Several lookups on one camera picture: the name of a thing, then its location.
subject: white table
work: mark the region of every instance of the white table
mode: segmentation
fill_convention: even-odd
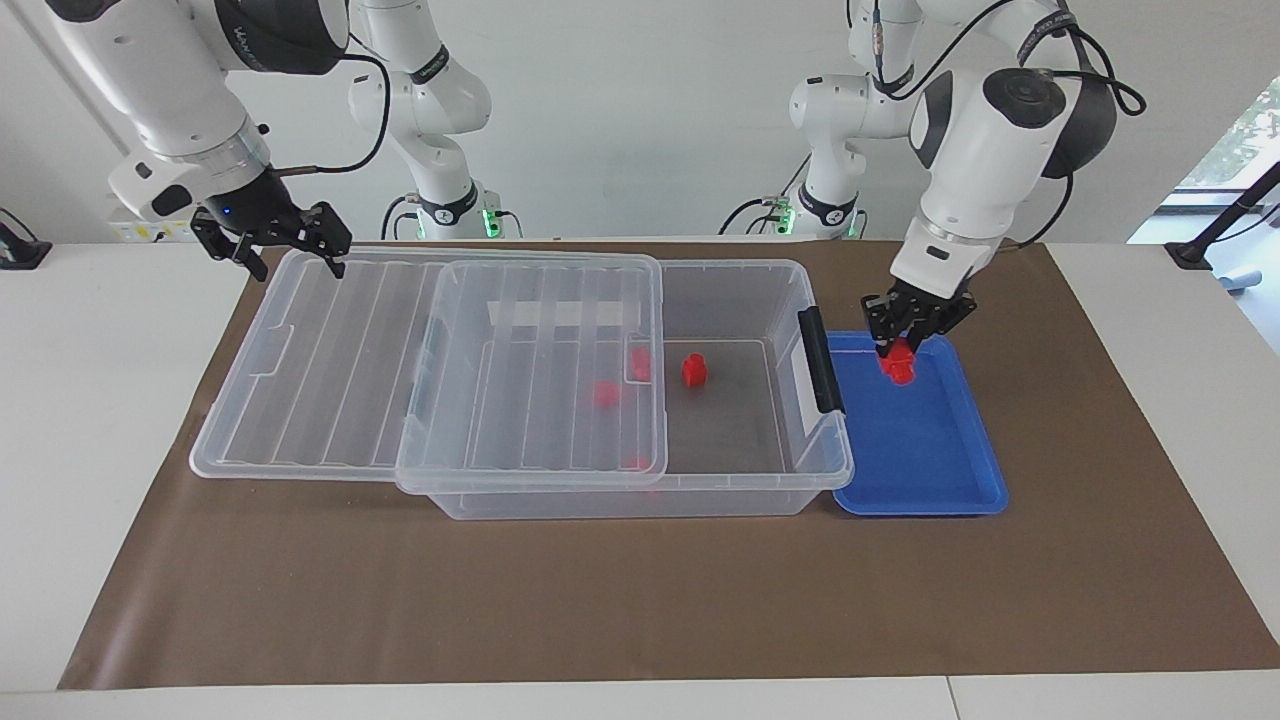
[[[1280,635],[1280,356],[1160,247],[1052,254]],[[1280,671],[50,692],[243,282],[189,245],[0,274],[0,717],[1280,717]]]

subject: brown mat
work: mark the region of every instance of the brown mat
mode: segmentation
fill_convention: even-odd
[[[897,245],[626,250],[794,258],[828,328],[855,329]],[[188,470],[251,283],[59,687],[1280,666],[1048,254],[1001,256],[973,290],[951,340],[1002,515],[858,519],[823,493],[795,518],[458,523],[389,484]]]

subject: red object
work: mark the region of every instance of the red object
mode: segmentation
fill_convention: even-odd
[[[643,383],[653,379],[653,361],[646,347],[631,348],[631,377]]]
[[[707,359],[694,352],[680,365],[680,374],[685,378],[685,387],[701,386],[707,382]]]
[[[893,340],[888,348],[888,356],[881,357],[881,370],[888,375],[893,384],[905,386],[915,379],[915,354],[911,346],[906,345],[906,338]]]
[[[609,380],[596,380],[595,383],[595,406],[596,407],[613,407],[622,400],[622,388],[618,383]]]

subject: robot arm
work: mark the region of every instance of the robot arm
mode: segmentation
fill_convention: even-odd
[[[904,90],[925,18],[1001,41],[1018,67],[986,77],[948,70],[920,96],[919,85]],[[1115,104],[1093,77],[1062,0],[861,0],[850,53],[872,72],[810,78],[792,95],[792,120],[814,152],[810,177],[795,191],[794,224],[842,234],[865,165],[847,160],[858,158],[852,138],[910,138],[931,183],[891,266],[897,282],[863,299],[886,372],[909,382],[920,342],[977,307],[968,281],[995,256],[1036,182],[1070,178],[1106,146]]]
[[[489,122],[489,91],[449,55],[425,0],[356,0],[369,20],[369,46],[390,69],[387,135],[417,186],[417,215],[431,240],[492,237],[498,196],[471,177],[457,142],[445,137]],[[381,91],[356,78],[347,101],[356,122],[376,132]]]
[[[142,147],[109,177],[131,210],[154,220],[198,202],[192,229],[209,254],[259,279],[266,266],[255,245],[315,252],[342,275],[335,259],[349,250],[351,233],[326,202],[293,205],[224,74],[328,72],[346,49],[343,0],[46,4],[78,64],[138,131]]]

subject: blue tray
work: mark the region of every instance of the blue tray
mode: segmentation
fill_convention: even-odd
[[[827,333],[845,398],[854,478],[835,491],[855,515],[993,515],[1009,491],[960,357],[943,337],[920,345],[915,380],[881,373],[865,332]]]

